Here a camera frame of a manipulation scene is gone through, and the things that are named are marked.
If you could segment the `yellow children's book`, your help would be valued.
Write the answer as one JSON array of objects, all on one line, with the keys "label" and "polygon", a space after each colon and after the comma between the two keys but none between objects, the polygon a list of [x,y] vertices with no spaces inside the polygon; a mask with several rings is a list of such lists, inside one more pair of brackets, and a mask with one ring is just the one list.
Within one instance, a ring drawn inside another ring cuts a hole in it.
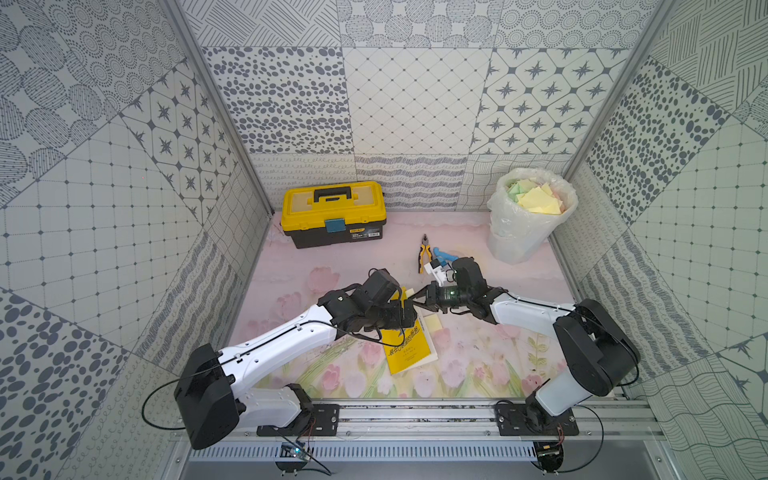
[{"label": "yellow children's book", "polygon": [[398,375],[408,370],[424,366],[438,360],[438,351],[432,334],[426,329],[423,318],[427,315],[418,312],[412,328],[400,331],[383,330],[382,342],[385,357],[391,375]]}]

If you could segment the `yellow sticky note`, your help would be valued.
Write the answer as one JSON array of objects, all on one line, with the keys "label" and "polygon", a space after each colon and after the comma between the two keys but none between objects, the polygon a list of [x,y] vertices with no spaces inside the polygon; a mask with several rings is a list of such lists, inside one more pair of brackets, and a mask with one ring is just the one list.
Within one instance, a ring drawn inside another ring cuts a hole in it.
[{"label": "yellow sticky note", "polygon": [[443,325],[440,317],[437,314],[428,315],[423,318],[426,329],[431,333],[438,332],[443,329]]}]

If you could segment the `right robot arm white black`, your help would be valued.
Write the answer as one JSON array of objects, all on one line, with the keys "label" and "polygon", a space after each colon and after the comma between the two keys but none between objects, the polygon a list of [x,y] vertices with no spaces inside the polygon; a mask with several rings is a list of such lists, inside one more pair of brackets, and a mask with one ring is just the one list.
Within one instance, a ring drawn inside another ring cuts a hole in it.
[{"label": "right robot arm white black", "polygon": [[470,314],[494,325],[519,327],[557,341],[566,369],[526,398],[530,421],[544,425],[592,397],[605,397],[631,373],[639,372],[641,355],[627,334],[599,302],[582,300],[559,306],[490,286],[470,257],[452,264],[453,282],[436,280],[413,296],[429,311]]}]

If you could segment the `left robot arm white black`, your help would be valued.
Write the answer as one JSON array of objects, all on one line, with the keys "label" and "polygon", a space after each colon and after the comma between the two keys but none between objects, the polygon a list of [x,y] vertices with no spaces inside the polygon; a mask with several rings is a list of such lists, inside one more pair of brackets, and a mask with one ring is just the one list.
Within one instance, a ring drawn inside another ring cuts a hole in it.
[{"label": "left robot arm white black", "polygon": [[260,380],[344,336],[382,344],[383,338],[372,338],[370,332],[403,335],[416,319],[412,300],[380,269],[362,284],[327,292],[305,312],[261,336],[221,350],[209,344],[196,348],[173,391],[192,448],[218,443],[240,422],[301,433],[311,415],[310,397],[297,384],[256,390]]}]

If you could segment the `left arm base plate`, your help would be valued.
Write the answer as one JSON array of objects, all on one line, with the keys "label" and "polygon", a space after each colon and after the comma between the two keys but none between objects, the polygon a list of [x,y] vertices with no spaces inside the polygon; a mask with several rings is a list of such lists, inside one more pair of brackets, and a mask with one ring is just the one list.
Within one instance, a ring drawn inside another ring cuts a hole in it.
[{"label": "left arm base plate", "polygon": [[335,437],[338,430],[341,406],[339,404],[314,404],[303,408],[299,415],[286,427],[260,426],[259,437],[296,437],[302,435]]}]

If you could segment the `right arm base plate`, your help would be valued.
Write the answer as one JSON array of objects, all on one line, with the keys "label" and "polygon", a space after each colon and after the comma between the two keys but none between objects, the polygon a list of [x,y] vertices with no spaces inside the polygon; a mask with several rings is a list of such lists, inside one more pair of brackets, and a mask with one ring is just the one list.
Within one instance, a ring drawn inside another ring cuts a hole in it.
[{"label": "right arm base plate", "polygon": [[577,436],[579,428],[571,409],[551,416],[538,407],[501,400],[493,406],[501,436]]}]

